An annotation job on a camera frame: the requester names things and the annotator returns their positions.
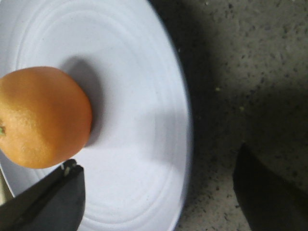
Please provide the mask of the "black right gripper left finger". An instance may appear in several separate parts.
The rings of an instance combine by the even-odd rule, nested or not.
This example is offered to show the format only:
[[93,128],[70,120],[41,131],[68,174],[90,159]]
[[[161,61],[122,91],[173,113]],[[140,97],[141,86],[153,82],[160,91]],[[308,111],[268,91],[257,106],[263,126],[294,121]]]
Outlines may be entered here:
[[85,211],[84,169],[69,159],[0,207],[2,231],[76,231]]

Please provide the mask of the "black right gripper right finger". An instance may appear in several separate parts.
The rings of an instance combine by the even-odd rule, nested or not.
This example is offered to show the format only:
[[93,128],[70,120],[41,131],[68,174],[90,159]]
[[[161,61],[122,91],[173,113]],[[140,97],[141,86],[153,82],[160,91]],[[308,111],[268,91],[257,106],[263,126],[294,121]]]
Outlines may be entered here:
[[268,169],[246,144],[238,152],[233,188],[251,230],[308,229],[308,194]]

